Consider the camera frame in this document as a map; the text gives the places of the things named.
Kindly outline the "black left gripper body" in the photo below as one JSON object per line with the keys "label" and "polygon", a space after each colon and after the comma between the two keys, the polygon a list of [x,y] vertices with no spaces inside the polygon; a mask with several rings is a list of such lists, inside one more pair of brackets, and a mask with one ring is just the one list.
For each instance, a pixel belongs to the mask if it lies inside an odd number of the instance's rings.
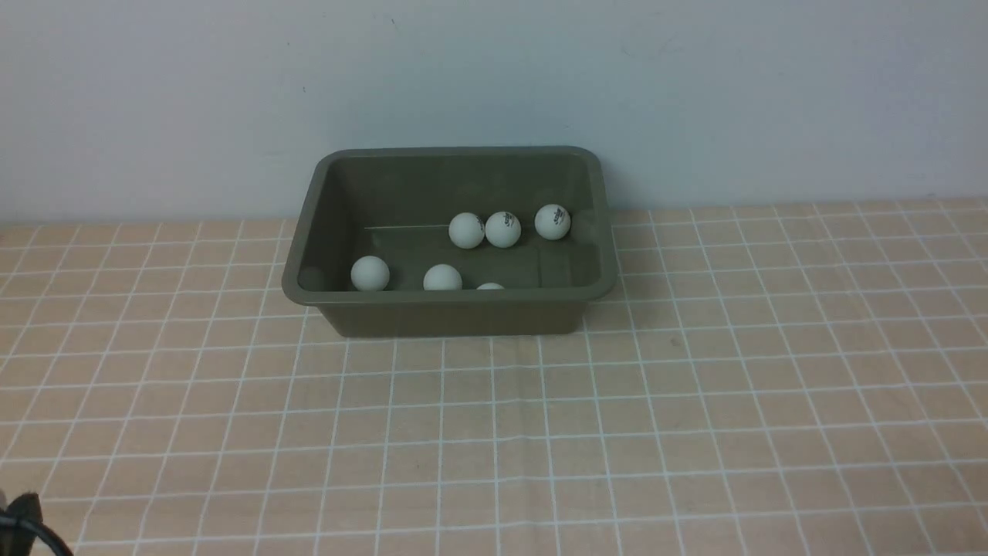
{"label": "black left gripper body", "polygon": [[[25,518],[43,522],[42,507],[38,493],[22,493],[14,497],[2,510],[2,515],[11,518]],[[25,529],[15,529],[2,525],[1,555],[29,555],[34,547],[36,536]]]}

